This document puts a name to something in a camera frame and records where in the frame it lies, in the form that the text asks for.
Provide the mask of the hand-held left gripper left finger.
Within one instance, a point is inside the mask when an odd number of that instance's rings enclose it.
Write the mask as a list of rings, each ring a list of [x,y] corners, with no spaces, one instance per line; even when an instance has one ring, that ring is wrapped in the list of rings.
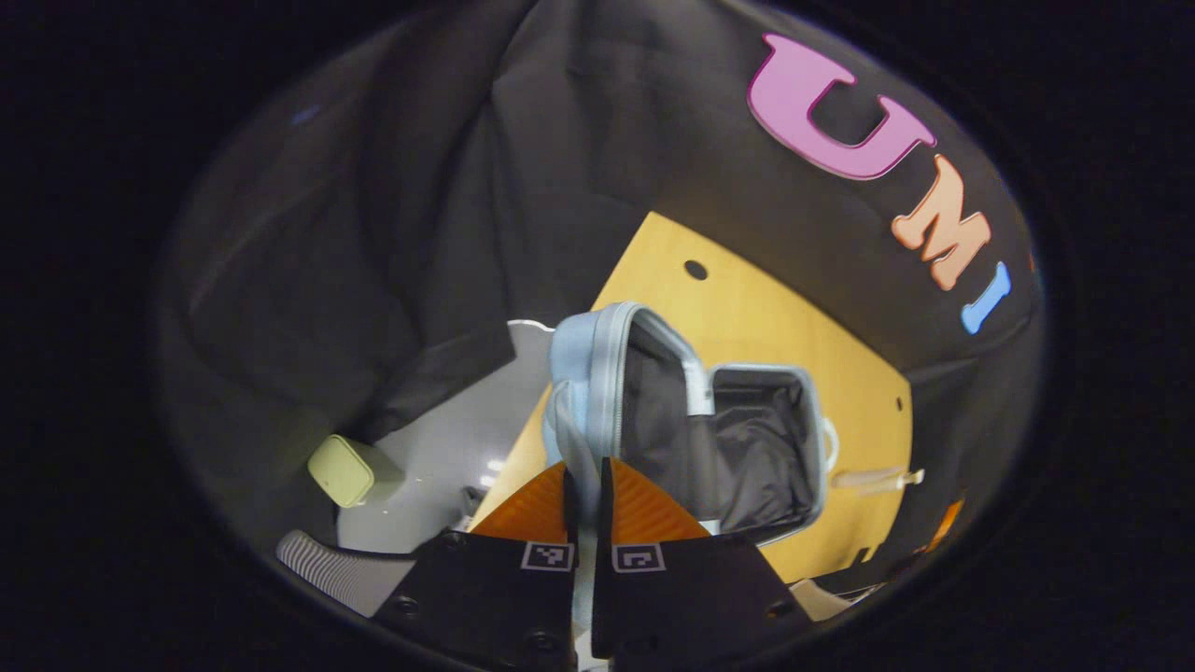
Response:
[[[468,532],[445,532],[373,621],[466,665],[572,671],[576,493],[556,463]]]

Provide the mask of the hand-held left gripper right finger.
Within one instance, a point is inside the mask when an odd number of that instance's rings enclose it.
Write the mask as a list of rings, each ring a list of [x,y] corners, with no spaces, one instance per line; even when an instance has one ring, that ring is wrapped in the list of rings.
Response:
[[[592,653],[613,668],[750,668],[811,628],[754,543],[709,532],[615,458],[594,566]]]

